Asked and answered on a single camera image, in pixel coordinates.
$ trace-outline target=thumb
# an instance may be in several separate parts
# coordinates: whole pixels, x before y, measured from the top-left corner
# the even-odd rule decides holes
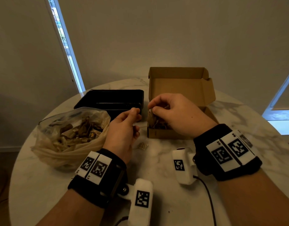
[[[164,109],[164,108],[162,108],[162,107],[155,106],[155,107],[153,108],[153,113],[154,113],[156,116],[164,119],[165,121],[168,120],[168,117],[169,117],[169,110],[168,110],[168,109]]]
[[[133,125],[137,121],[137,109],[132,108],[129,112],[128,117],[125,119],[125,122]]]

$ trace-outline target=white handheld device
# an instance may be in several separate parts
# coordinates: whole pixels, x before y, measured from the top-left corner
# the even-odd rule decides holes
[[[190,148],[181,147],[172,151],[175,175],[180,184],[190,185],[196,180],[193,178],[193,175],[197,175],[194,156]]]
[[[118,195],[124,199],[131,200],[128,226],[149,226],[153,200],[152,182],[138,178],[134,186],[130,184],[127,184],[127,186],[129,189],[128,194]]]

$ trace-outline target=left hand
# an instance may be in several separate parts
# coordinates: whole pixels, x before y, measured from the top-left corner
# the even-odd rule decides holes
[[[119,114],[109,125],[103,148],[120,157],[126,164],[132,157],[132,144],[140,136],[139,126],[133,124],[142,119],[139,108]]]

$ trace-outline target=white marble tabletop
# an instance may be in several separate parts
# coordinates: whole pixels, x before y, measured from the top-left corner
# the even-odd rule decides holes
[[[143,115],[146,117],[148,104],[148,79],[126,79],[94,89],[142,89],[144,90]],[[215,91],[216,101],[209,105],[220,123],[237,128],[257,148],[254,152],[263,161],[262,168],[275,184],[289,197],[289,145],[280,134],[259,114],[238,100]],[[73,109],[80,100],[76,95],[54,109],[47,117]],[[140,122],[141,136],[137,143],[144,142],[148,148],[135,149],[128,164],[129,183],[137,178],[147,179],[154,184],[154,197],[150,225],[213,225],[209,199],[204,186],[196,181],[190,186],[177,183],[171,160],[171,151],[181,146],[194,149],[189,140],[156,140],[146,136],[146,122]],[[35,144],[36,129],[29,135],[16,160],[9,192],[9,209],[13,226],[35,225],[63,196],[73,177],[73,172],[55,170],[31,152]],[[199,176],[207,183],[213,200],[218,225],[230,225],[218,195],[212,176]],[[122,216],[129,214],[130,202],[121,198],[113,200],[105,212],[101,225],[114,225]]]

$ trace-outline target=hand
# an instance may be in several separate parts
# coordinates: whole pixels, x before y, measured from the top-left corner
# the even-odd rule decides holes
[[[132,157],[132,144],[140,136],[139,126],[133,124],[142,119],[139,108],[119,114],[109,125],[103,148],[113,152],[126,164]]]
[[[169,110],[164,109],[167,105],[170,106]],[[184,136],[195,138],[217,125],[182,94],[158,95],[147,107],[153,108],[155,115],[164,119],[177,133]]]

